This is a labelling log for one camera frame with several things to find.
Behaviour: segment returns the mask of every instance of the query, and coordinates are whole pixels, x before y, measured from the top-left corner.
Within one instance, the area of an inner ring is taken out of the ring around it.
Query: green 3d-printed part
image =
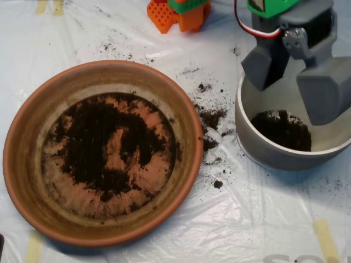
[[[184,14],[196,7],[205,4],[207,0],[187,0],[185,3],[177,3],[176,0],[168,0],[169,7],[173,8],[178,14]]]
[[[302,0],[247,0],[249,10],[264,18],[279,15]]]

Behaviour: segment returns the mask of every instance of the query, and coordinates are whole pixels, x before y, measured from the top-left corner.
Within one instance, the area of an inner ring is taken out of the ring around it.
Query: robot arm
[[[274,9],[274,3],[286,5]],[[334,58],[337,15],[332,0],[248,0],[253,28],[284,34],[257,37],[257,46],[242,62],[248,79],[259,90],[279,80],[292,56],[306,64],[297,83],[310,121],[324,125],[351,105],[351,58]]]

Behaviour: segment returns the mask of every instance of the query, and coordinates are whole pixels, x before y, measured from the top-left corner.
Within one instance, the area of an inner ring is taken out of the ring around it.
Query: red wire
[[[260,34],[258,34],[258,33],[256,33],[256,32],[252,32],[252,31],[248,30],[247,28],[245,28],[245,27],[243,26],[243,24],[241,23],[241,21],[239,20],[239,17],[238,17],[238,15],[237,15],[237,0],[234,0],[234,14],[235,14],[235,18],[236,18],[236,21],[237,21],[237,23],[239,24],[239,26],[240,26],[245,32],[247,32],[247,33],[249,33],[249,34],[251,34],[251,35],[253,35],[253,36],[256,36],[256,37],[263,37],[263,38],[274,38],[274,37],[276,37],[276,36],[278,36],[278,35],[280,34],[280,31],[278,31],[278,32],[277,32],[276,34],[274,34],[274,35],[265,36],[265,35],[260,35]]]

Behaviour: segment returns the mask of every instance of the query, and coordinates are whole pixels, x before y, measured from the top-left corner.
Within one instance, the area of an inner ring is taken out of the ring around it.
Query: pot rim
[[[279,144],[276,144],[275,142],[269,140],[268,138],[266,138],[265,136],[263,136],[251,123],[251,121],[248,119],[248,117],[246,116],[245,110],[244,110],[244,106],[242,105],[242,99],[241,99],[241,91],[242,91],[242,84],[244,83],[245,80],[245,73],[242,74],[240,80],[239,80],[239,85],[237,86],[237,101],[239,103],[239,109],[241,114],[244,117],[245,122],[248,124],[248,126],[256,133],[257,136],[259,136],[262,140],[264,140],[265,142],[267,142],[268,144],[272,145],[275,148],[278,148],[280,151],[284,151],[287,153],[291,153],[294,155],[299,155],[299,156],[322,156],[322,155],[330,155],[334,152],[340,151],[341,149],[347,147],[349,144],[351,144],[351,138],[348,139],[346,142],[344,142],[343,144],[331,148],[329,150],[324,150],[324,151],[316,151],[316,152],[304,152],[304,151],[297,151],[297,150],[292,150],[286,147],[283,147]]]
[[[188,114],[190,115],[190,118],[192,119],[192,122],[194,124],[194,129],[195,129],[195,134],[196,137],[194,138],[194,144],[195,144],[195,153],[194,153],[194,162],[191,166],[191,170],[189,172],[188,178],[186,179],[184,186],[180,190],[179,194],[175,196],[174,200],[167,206],[160,214],[153,218],[151,221],[147,222],[145,225],[136,228],[132,230],[131,232],[125,233],[120,236],[115,236],[115,237],[108,237],[108,238],[101,238],[101,239],[84,239],[84,238],[77,238],[77,237],[70,237],[68,235],[56,232],[56,230],[49,228],[48,226],[41,225],[39,221],[33,216],[31,213],[28,212],[28,208],[25,207],[24,204],[20,202],[19,197],[15,193],[14,185],[12,183],[12,176],[9,171],[9,152],[12,150],[10,148],[10,145],[12,144],[12,141],[14,140],[13,134],[16,129],[20,129],[20,122],[19,120],[21,119],[21,116],[26,112],[28,107],[31,105],[32,101],[34,98],[37,98],[41,96],[44,90],[49,88],[52,83],[58,81],[60,78],[65,77],[66,75],[70,75],[72,73],[75,73],[80,70],[85,70],[85,69],[92,69],[95,67],[99,66],[108,66],[108,65],[122,65],[122,66],[127,66],[127,67],[134,67],[138,68],[140,70],[148,71],[155,75],[156,77],[162,79],[164,82],[166,82],[170,88],[173,90],[173,92],[178,93],[181,97],[182,100],[185,103],[185,108],[188,111]],[[19,213],[24,217],[24,219],[32,225],[36,230],[39,232],[43,233],[44,235],[62,242],[66,243],[69,245],[76,245],[80,247],[105,247],[105,246],[110,246],[110,245],[117,245],[121,243],[126,243],[128,241],[131,241],[133,239],[139,238],[151,230],[155,229],[158,227],[160,224],[162,224],[167,218],[169,218],[175,210],[182,204],[182,202],[185,200],[187,195],[189,194],[195,180],[197,177],[197,174],[200,170],[200,165],[202,162],[202,151],[203,151],[203,142],[202,140],[198,140],[197,138],[201,137],[202,138],[202,129],[201,129],[201,123],[200,119],[196,113],[196,110],[193,106],[193,103],[190,101],[189,97],[185,93],[185,91],[173,80],[171,80],[169,77],[164,75],[158,70],[155,70],[151,67],[136,63],[136,62],[130,62],[130,61],[120,61],[120,60],[104,60],[104,61],[95,61],[95,62],[89,62],[85,64],[81,64],[75,67],[72,67],[68,70],[65,70],[58,75],[52,77],[48,81],[46,81],[44,84],[42,84],[38,89],[36,89],[30,96],[29,98],[24,102],[24,104],[21,106],[20,110],[17,112],[14,120],[12,121],[12,124],[9,128],[6,140],[5,140],[5,145],[4,145],[4,151],[3,151],[3,173],[4,173],[4,179],[5,179],[5,185],[8,190],[8,193],[10,195],[10,198],[15,205],[16,209],[19,211]]]

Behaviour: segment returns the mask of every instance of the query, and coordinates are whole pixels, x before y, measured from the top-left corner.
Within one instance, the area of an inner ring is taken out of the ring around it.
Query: wire
[[[237,23],[239,24],[239,26],[247,33],[249,34],[252,34],[256,37],[263,37],[263,38],[274,38],[276,36],[278,36],[280,33],[281,33],[281,28],[277,28],[277,30],[275,30],[274,32],[272,33],[265,33],[265,32],[261,32],[261,31],[258,31],[258,30],[255,30],[255,29],[252,29],[246,25],[244,25],[238,15],[237,15],[237,0],[234,0],[234,14],[235,14],[235,18],[236,18],[236,21]]]

